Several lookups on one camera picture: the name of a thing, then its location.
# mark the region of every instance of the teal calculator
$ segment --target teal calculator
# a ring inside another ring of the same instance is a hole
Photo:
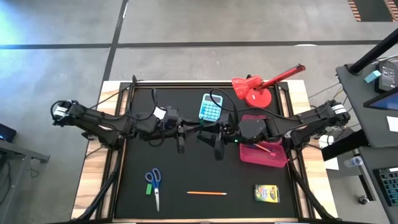
[[[223,105],[223,97],[218,95],[211,95],[220,106]],[[220,118],[221,108],[218,107],[210,98],[210,94],[206,93],[203,95],[203,99],[201,101],[199,118],[204,119],[205,121],[216,121]]]

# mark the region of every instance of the pink bin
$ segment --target pink bin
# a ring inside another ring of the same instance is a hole
[[[250,116],[244,115],[242,119],[264,119],[265,116]],[[239,154],[243,162],[250,162],[272,167],[284,167],[287,162],[284,148],[278,143],[259,142],[258,145],[267,148],[271,153],[253,146],[239,145]]]

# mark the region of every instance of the gray floor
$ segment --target gray floor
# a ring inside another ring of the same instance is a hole
[[[0,0],[0,44],[111,43],[121,2]],[[345,0],[138,0],[128,5],[119,42],[377,40],[396,27],[356,22]],[[372,47],[118,49],[109,79],[135,74],[146,80],[221,80],[248,73],[267,79],[302,63],[307,70],[292,79],[305,80],[312,95],[337,82],[335,67]],[[6,96],[0,98],[0,123],[19,132],[16,144],[51,154],[47,165],[33,163],[38,178],[26,173],[13,223],[70,218],[87,141],[77,128],[52,126],[49,108],[64,99],[94,104],[108,54],[109,49],[0,50],[0,93]],[[337,89],[311,98],[311,104],[330,99]],[[351,115],[349,125],[357,124]],[[378,202],[364,207],[352,200],[361,193],[357,180],[330,182],[341,218],[384,223]],[[361,213],[370,210],[377,212]]]

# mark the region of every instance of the orange pencil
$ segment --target orange pencil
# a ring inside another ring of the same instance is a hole
[[[260,148],[260,149],[262,149],[262,150],[264,150],[264,151],[266,151],[266,152],[271,153],[271,151],[270,151],[269,149],[266,149],[266,148],[260,146],[259,144],[253,144],[253,145],[256,146],[256,147],[258,147],[258,148]]]
[[[224,192],[187,192],[187,194],[226,195]]]

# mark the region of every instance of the water bottle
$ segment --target water bottle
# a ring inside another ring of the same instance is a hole
[[[354,167],[354,166],[360,166],[363,164],[361,156],[355,156],[352,157],[351,159],[347,159],[344,161],[344,166],[345,167]]]

